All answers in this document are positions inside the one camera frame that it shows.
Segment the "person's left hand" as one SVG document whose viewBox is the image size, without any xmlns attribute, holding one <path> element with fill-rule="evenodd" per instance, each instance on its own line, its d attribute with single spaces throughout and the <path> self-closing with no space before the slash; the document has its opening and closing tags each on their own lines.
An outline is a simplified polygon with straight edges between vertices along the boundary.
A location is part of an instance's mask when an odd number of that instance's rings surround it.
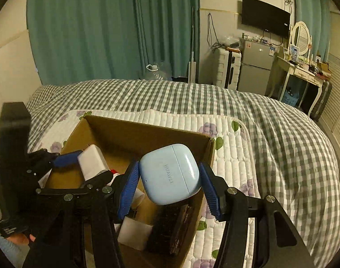
<svg viewBox="0 0 340 268">
<path fill-rule="evenodd" d="M 1 236 L 1 238 L 6 239 L 14 244 L 17 245 L 28 245 L 30 243 L 35 242 L 36 238 L 34 235 L 29 234 L 29 235 L 25 235 L 24 233 L 15 233 L 12 234 L 11 236 L 5 238 L 3 236 Z"/>
</svg>

